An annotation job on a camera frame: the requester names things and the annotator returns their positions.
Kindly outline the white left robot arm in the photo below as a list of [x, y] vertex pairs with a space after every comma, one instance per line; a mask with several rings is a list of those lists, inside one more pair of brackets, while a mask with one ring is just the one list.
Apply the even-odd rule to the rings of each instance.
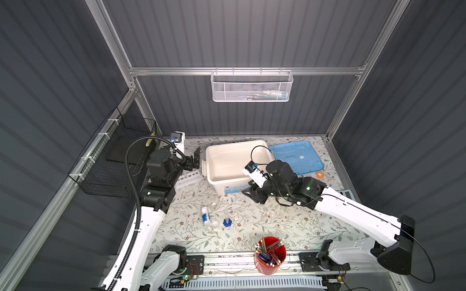
[[185, 247], [168, 245], [146, 267], [146, 259], [157, 230], [165, 219], [176, 194], [175, 185], [186, 170], [200, 167], [200, 151], [184, 154], [186, 135], [175, 131], [169, 140], [160, 139], [145, 161], [148, 170], [141, 189], [127, 171], [135, 199], [135, 217], [114, 266], [99, 291], [160, 291], [166, 279], [186, 267]]

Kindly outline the blue bottle cap piece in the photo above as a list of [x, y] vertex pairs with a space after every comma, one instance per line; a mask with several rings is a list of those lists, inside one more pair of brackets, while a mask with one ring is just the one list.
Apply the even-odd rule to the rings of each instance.
[[232, 221], [232, 219], [230, 219], [229, 217], [227, 217], [227, 218], [225, 218], [225, 219], [223, 220], [223, 225], [224, 225], [225, 227], [231, 227], [232, 224], [233, 224], [233, 221]]

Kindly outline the white test tube rack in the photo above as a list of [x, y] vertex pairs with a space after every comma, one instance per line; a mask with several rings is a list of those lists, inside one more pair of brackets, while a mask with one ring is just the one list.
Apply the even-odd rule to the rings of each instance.
[[182, 174], [175, 184], [175, 189], [179, 190], [184, 187], [188, 187], [191, 184], [195, 184], [203, 179], [203, 175], [199, 170], [193, 170]]

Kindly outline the clear glass flask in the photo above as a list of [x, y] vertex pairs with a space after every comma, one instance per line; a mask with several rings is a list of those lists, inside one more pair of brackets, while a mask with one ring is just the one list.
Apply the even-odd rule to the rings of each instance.
[[208, 198], [208, 208], [210, 212], [216, 212], [220, 208], [220, 199], [217, 195], [212, 195]]

